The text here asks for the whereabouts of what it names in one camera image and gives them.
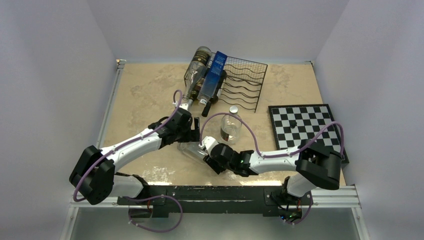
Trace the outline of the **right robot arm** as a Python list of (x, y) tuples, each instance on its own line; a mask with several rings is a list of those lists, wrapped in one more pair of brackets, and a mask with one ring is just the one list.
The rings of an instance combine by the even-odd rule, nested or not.
[(296, 172), (280, 191), (282, 200), (292, 204), (315, 188), (338, 190), (340, 187), (341, 154), (320, 142), (309, 146), (307, 143), (303, 140), (299, 146), (259, 153), (256, 150), (237, 152), (211, 139), (204, 140), (200, 148), (207, 154), (207, 164), (217, 173), (229, 170), (249, 177), (267, 172)]

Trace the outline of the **black wire wine rack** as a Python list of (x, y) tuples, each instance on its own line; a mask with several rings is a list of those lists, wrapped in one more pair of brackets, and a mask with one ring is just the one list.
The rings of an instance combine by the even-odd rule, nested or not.
[[(215, 54), (211, 53), (206, 72), (197, 83), (201, 87)], [(222, 85), (218, 102), (236, 105), (248, 111), (257, 111), (268, 65), (265, 63), (228, 56), (223, 71), (227, 78)]]

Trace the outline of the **dark brown glass bottle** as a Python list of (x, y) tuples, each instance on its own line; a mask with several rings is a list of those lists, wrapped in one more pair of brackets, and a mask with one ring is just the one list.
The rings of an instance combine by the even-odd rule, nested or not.
[(209, 114), (209, 111), (211, 109), (211, 106), (215, 103), (218, 102), (219, 97), (221, 96), (221, 92), (222, 92), (222, 86), (223, 83), (225, 82), (226, 78), (227, 78), (227, 71), (224, 70), (220, 76), (217, 88), (214, 91), (213, 96), (211, 97), (211, 99), (206, 103), (205, 107), (203, 108), (203, 111), (201, 113), (202, 117), (207, 117)]

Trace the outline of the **blue square glass bottle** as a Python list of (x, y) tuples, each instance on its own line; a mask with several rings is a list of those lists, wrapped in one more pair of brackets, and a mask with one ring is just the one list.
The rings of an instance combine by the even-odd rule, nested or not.
[(206, 74), (198, 94), (197, 99), (199, 100), (199, 104), (206, 105), (213, 97), (215, 90), (217, 89), (221, 74), (224, 70), (227, 58), (228, 56), (220, 51), (215, 53), (209, 71)]

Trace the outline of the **clear bottle silver cap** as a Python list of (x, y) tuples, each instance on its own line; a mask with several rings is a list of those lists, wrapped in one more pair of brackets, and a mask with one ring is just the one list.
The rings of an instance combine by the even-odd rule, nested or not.
[(220, 124), (220, 137), (227, 145), (234, 145), (241, 137), (242, 123), (236, 119), (239, 109), (232, 105), (228, 111), (229, 115), (224, 115)]

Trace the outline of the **clear bottle white cap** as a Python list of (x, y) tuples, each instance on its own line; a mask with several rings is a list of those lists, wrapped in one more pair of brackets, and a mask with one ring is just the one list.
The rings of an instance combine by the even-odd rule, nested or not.
[(177, 149), (192, 160), (203, 161), (208, 154), (199, 147), (198, 142), (180, 142)]

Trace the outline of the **clear glass bottle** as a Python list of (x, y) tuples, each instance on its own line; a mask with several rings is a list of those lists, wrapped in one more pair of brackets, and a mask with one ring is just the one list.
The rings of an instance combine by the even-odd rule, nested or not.
[(211, 55), (211, 50), (206, 46), (200, 46), (196, 49), (184, 75), (183, 99), (185, 101), (189, 99), (195, 85), (204, 77)]

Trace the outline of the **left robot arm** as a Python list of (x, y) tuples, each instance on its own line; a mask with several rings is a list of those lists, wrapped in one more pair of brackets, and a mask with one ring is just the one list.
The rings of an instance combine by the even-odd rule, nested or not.
[(138, 205), (149, 199), (148, 183), (136, 174), (120, 169), (145, 154), (174, 143), (199, 142), (200, 119), (183, 108), (151, 123), (142, 132), (120, 143), (86, 147), (69, 176), (73, 200), (97, 205), (108, 197), (127, 197)]

